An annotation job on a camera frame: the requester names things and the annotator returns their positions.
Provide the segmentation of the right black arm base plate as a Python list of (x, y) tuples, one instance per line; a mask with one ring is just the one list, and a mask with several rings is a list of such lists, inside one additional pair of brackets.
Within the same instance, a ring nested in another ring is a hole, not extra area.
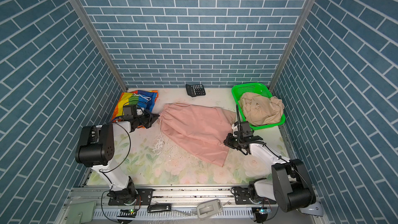
[(275, 200), (269, 198), (261, 198), (257, 196), (252, 190), (243, 187), (232, 187), (230, 189), (231, 194), (235, 200), (236, 205), (268, 205), (268, 204), (277, 204)]

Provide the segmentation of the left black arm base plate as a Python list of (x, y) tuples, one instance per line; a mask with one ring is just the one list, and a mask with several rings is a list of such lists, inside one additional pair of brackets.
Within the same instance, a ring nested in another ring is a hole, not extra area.
[(128, 190), (110, 191), (108, 205), (110, 206), (130, 206), (130, 205), (150, 205), (153, 189), (136, 189), (132, 192)]

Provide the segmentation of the pink shorts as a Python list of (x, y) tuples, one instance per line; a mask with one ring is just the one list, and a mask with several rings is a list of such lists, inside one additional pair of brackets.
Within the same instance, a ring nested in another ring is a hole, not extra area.
[(229, 152), (223, 142), (235, 119), (235, 112), (220, 107), (172, 103), (165, 104), (160, 114), (160, 128), (185, 151), (222, 167)]

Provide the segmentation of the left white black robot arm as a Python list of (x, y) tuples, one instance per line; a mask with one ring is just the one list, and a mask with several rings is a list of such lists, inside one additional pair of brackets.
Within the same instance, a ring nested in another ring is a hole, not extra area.
[(140, 127), (150, 128), (160, 117), (148, 110), (141, 115), (122, 115), (104, 125), (89, 125), (82, 128), (75, 151), (75, 160), (96, 171), (109, 185), (110, 191), (117, 194), (135, 195), (136, 191), (129, 176), (118, 163), (115, 155), (115, 136), (126, 134), (128, 148), (132, 148), (130, 133)]

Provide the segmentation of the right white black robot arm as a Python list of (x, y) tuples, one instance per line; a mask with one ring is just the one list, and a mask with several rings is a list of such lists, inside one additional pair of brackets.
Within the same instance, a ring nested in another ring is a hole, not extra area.
[(285, 213), (298, 210), (305, 215), (323, 215), (304, 163), (277, 154), (261, 137), (254, 135), (247, 121), (234, 123), (224, 144), (244, 155), (253, 155), (271, 169), (271, 182), (261, 178), (249, 183), (245, 197), (251, 202), (260, 204), (272, 200)]

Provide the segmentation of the rainbow striped shorts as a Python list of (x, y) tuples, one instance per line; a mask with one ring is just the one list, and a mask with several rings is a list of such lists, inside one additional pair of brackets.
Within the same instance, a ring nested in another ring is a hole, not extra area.
[(121, 116), (124, 115), (123, 107), (127, 105), (137, 105), (137, 109), (149, 110), (152, 112), (156, 100), (158, 99), (158, 91), (143, 91), (136, 90), (133, 92), (122, 92), (119, 101), (114, 109), (111, 122), (121, 121)]

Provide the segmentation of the green plastic basket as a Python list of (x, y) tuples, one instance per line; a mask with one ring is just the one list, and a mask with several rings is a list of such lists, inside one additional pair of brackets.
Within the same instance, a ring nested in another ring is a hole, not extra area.
[[(244, 121), (247, 121), (247, 120), (246, 120), (245, 116), (243, 115), (243, 111), (238, 102), (240, 100), (240, 97), (246, 92), (257, 93), (257, 94), (266, 96), (268, 98), (271, 98), (273, 96), (270, 93), (270, 91), (268, 90), (267, 86), (265, 86), (264, 84), (261, 84), (261, 83), (248, 83), (248, 84), (234, 86), (231, 90), (231, 93), (234, 97), (235, 102), (238, 104), (238, 112), (240, 113), (242, 120), (244, 120)], [(260, 130), (260, 129), (266, 129), (266, 128), (271, 128), (271, 127), (275, 127), (278, 125), (282, 125), (283, 123), (285, 123), (285, 121), (286, 121), (286, 117), (283, 114), (280, 122), (278, 122), (278, 123), (262, 125), (262, 126), (257, 126), (257, 127), (250, 124), (250, 126), (254, 130)]]

